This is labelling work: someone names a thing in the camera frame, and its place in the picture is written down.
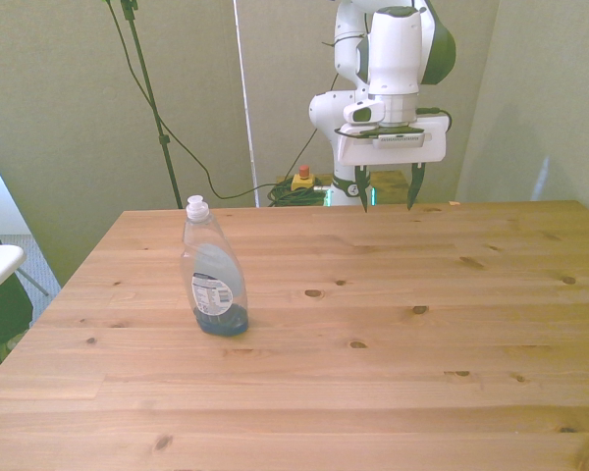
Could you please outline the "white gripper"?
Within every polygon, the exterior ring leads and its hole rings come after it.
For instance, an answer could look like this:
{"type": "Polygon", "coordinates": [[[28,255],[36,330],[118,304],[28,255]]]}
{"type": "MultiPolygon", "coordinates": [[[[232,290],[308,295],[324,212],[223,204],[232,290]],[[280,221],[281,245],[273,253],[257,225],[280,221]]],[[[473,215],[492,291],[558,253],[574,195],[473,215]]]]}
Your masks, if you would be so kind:
{"type": "Polygon", "coordinates": [[[447,130],[447,115],[419,116],[408,128],[398,131],[351,124],[336,130],[336,158],[342,165],[355,166],[354,182],[364,211],[368,211],[370,186],[366,166],[413,163],[406,202],[410,210],[423,184],[424,163],[440,162],[446,156],[447,130]]]}

